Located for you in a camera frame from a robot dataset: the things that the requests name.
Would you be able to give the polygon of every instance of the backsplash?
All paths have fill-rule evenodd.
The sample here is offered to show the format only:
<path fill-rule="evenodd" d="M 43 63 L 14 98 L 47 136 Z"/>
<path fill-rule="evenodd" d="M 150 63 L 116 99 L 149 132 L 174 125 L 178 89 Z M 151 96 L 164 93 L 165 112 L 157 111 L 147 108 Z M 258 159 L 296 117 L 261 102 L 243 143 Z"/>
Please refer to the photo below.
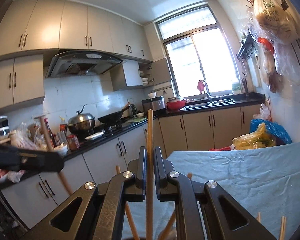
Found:
<path fill-rule="evenodd" d="M 21 122 L 29 125 L 34 117 L 46 114 L 52 132 L 58 132 L 60 116 L 67 122 L 85 104 L 83 112 L 93 114 L 98 125 L 98 117 L 121 110 L 127 99 L 143 111 L 141 101 L 148 98 L 142 89 L 114 92 L 109 72 L 98 76 L 48 78 L 44 80 L 44 91 L 42 105 L 6 114 L 11 129 L 16 129 Z"/>

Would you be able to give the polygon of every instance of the window frame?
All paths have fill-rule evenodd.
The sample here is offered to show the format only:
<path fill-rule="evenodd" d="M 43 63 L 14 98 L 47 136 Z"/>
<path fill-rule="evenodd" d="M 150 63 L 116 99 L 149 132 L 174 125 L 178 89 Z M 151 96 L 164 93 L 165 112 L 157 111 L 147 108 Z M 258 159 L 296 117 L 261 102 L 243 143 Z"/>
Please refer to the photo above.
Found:
<path fill-rule="evenodd" d="M 160 31 L 160 28 L 159 28 L 159 24 L 162 23 L 162 22 L 165 22 L 167 20 L 170 20 L 176 16 L 179 16 L 179 15 L 182 15 L 182 14 L 185 14 L 187 12 L 191 12 L 191 11 L 195 11 L 195 10 L 198 10 L 198 9 L 201 9 L 201 8 L 204 8 L 204 7 L 208 7 L 211 14 L 213 15 L 213 17 L 215 18 L 216 20 L 216 23 L 214 24 L 210 24 L 210 25 L 206 25 L 206 26 L 202 26 L 202 27 L 198 27 L 198 28 L 195 28 L 195 29 L 192 29 L 192 30 L 189 30 L 189 31 L 186 31 L 186 32 L 183 32 L 183 33 L 179 33 L 177 35 L 174 35 L 172 37 L 169 37 L 169 38 L 166 38 L 166 39 L 162 39 L 162 34 L 161 34 L 161 31 Z M 169 65 L 169 68 L 170 68 L 170 73 L 172 75 L 172 82 L 173 82 L 173 86 L 175 88 L 175 92 L 177 94 L 177 96 L 180 96 L 180 93 L 179 93 L 179 89 L 178 89 L 178 85 L 177 85 L 177 81 L 176 81 L 176 78 L 175 78 L 175 75 L 174 75 L 174 71 L 173 71 L 173 67 L 172 67 L 172 64 L 171 64 L 171 60 L 170 60 L 170 56 L 169 56 L 169 53 L 168 53 L 168 49 L 167 49 L 167 44 L 170 44 L 170 43 L 173 43 L 175 41 L 178 41 L 178 40 L 181 40 L 181 39 L 184 39 L 184 38 L 187 38 L 187 37 L 191 37 L 191 40 L 192 40 L 192 43 L 194 44 L 194 47 L 195 47 L 195 50 L 197 52 L 197 57 L 199 59 L 199 63 L 200 63 L 200 70 L 203 74 L 203 77 L 205 79 L 205 75 L 204 75 L 204 70 L 203 70 L 203 67 L 202 67 L 202 63 L 201 63 L 201 59 L 200 59 L 200 56 L 199 56 L 199 53 L 198 53 L 198 50 L 197 50 L 197 47 L 195 45 L 195 42 L 194 42 L 194 39 L 193 39 L 193 35 L 194 34 L 197 34 L 197 33 L 200 33 L 200 32 L 204 32 L 204 31 L 209 31 L 209 30 L 212 30 L 212 29 L 220 29 L 221 31 L 221 34 L 223 36 L 223 38 L 225 39 L 225 42 L 228 46 L 228 49 L 229 49 L 229 52 L 230 52 L 230 55 L 231 55 L 231 59 L 232 59 L 232 62 L 234 64 L 234 70 L 235 70 L 235 75 L 237 77 L 238 80 L 240 80 L 239 78 L 239 71 L 238 71 L 238 66 L 235 62 L 235 59 L 234 59 L 234 55 L 233 55 L 233 52 L 232 52 L 232 49 L 230 47 L 230 44 L 228 42 L 228 39 L 226 38 L 226 35 L 220 25 L 220 23 L 218 22 L 218 19 L 216 18 L 216 16 L 214 15 L 213 11 L 211 10 L 210 6 L 208 4 L 205 4 L 205 5 L 201 5 L 201 6 L 198 6 L 198 7 L 194 7 L 194 8 L 190 8 L 188 10 L 184 10 L 182 12 L 179 12 L 177 14 L 174 14 L 174 15 L 171 15 L 165 19 L 162 19 L 158 22 L 155 23 L 156 24 L 156 28 L 157 28 L 157 31 L 158 31 L 158 34 L 159 34 L 159 37 L 161 39 L 161 42 L 163 44 L 163 47 L 164 47 L 164 50 L 165 50 L 165 53 L 167 55 L 167 60 L 168 60 L 168 65 Z M 224 95 L 224 94 L 231 94 L 232 93 L 232 90 L 224 90 L 224 91 L 219 91 L 219 92 L 213 92 L 211 93 L 211 95 L 213 97 L 217 97 L 217 96 L 221 96 L 221 95 Z M 193 95 L 193 96 L 190 96 L 188 98 L 193 98 L 193 97 L 196 97 L 196 96 L 200 96 L 200 94 L 197 94 L 197 95 Z"/>

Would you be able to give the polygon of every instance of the black countertop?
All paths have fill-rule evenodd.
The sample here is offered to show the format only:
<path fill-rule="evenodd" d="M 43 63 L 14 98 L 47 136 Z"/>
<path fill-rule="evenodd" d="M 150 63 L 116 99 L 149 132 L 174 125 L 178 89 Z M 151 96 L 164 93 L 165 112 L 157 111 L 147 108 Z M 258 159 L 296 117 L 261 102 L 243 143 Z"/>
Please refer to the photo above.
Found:
<path fill-rule="evenodd" d="M 227 99 L 227 98 L 233 98 L 235 100 L 235 103 L 232 104 L 228 104 L 228 105 L 215 105 L 215 106 L 209 106 L 209 107 L 205 107 L 202 109 L 193 109 L 193 110 L 183 110 L 183 111 L 169 111 L 166 110 L 163 113 L 160 113 L 159 115 L 156 115 L 153 117 L 153 119 L 156 118 L 161 118 L 161 117 L 167 117 L 167 116 L 174 116 L 174 115 L 182 115 L 182 114 L 193 114 L 193 113 L 199 113 L 199 112 L 207 112 L 207 111 L 213 111 L 213 110 L 220 110 L 220 109 L 227 109 L 227 108 L 233 108 L 233 107 L 240 107 L 240 106 L 250 106 L 250 105 L 257 105 L 257 104 L 261 104 L 261 103 L 265 103 L 265 95 L 263 94 L 259 94 L 259 93 L 249 93 L 249 99 L 247 100 L 245 98 L 245 94 L 239 94 L 239 95 L 229 95 L 229 96 L 223 96 L 222 99 Z M 193 104 L 197 104 L 197 103 L 204 103 L 207 100 L 201 100 L 199 102 L 191 102 L 188 103 L 187 105 L 193 105 Z M 148 120 L 144 120 L 142 122 L 135 122 L 135 123 L 124 123 L 122 129 L 115 131 L 114 133 L 107 135 L 107 136 L 102 136 L 100 138 L 97 138 L 93 141 L 87 141 L 84 144 L 80 145 L 80 149 L 75 150 L 75 151 L 68 151 L 67 154 L 65 156 L 63 156 L 63 160 L 67 161 L 70 160 L 80 154 L 83 154 L 87 151 L 90 151 L 108 141 L 111 141 L 117 137 L 119 137 L 120 135 L 123 135 L 137 127 L 142 126 L 143 124 L 146 124 L 148 122 Z M 34 176 L 36 174 L 38 174 L 39 172 L 25 172 L 23 174 L 23 176 L 21 177 L 20 181 L 28 179 L 31 176 Z M 0 190 L 7 188 L 11 185 L 13 185 L 14 183 L 11 181 L 6 181 L 4 183 L 0 183 Z"/>

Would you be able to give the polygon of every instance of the silver bolt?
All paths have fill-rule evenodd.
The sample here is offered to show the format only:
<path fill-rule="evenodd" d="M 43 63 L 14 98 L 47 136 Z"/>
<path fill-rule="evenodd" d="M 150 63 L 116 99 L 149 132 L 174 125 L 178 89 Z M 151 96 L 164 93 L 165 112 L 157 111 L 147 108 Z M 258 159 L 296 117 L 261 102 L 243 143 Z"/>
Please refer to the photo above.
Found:
<path fill-rule="evenodd" d="M 208 187 L 215 188 L 217 186 L 217 183 L 214 180 L 209 180 L 207 182 Z"/>
<path fill-rule="evenodd" d="M 124 176 L 125 178 L 131 178 L 132 175 L 133 175 L 133 173 L 132 173 L 131 171 L 125 171 L 125 172 L 123 173 L 123 176 Z"/>
<path fill-rule="evenodd" d="M 177 177 L 179 177 L 179 172 L 177 172 L 177 171 L 170 171 L 169 175 L 170 175 L 170 177 L 177 178 Z"/>
<path fill-rule="evenodd" d="M 25 164 L 27 161 L 28 161 L 28 158 L 27 158 L 27 157 L 24 157 L 24 156 L 23 156 L 23 157 L 21 158 L 21 163 L 22 163 L 22 164 Z"/>
<path fill-rule="evenodd" d="M 93 182 L 87 182 L 85 185 L 84 185 L 84 187 L 86 188 L 86 189 L 93 189 L 94 188 L 94 183 Z"/>

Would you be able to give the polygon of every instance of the range hood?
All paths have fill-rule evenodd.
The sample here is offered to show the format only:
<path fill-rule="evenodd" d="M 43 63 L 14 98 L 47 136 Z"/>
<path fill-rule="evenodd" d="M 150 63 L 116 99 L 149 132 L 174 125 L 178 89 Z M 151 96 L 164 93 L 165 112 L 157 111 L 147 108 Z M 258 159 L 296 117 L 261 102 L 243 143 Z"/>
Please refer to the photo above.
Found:
<path fill-rule="evenodd" d="M 46 77 L 103 74 L 121 64 L 122 59 L 92 50 L 60 50 L 52 58 Z"/>

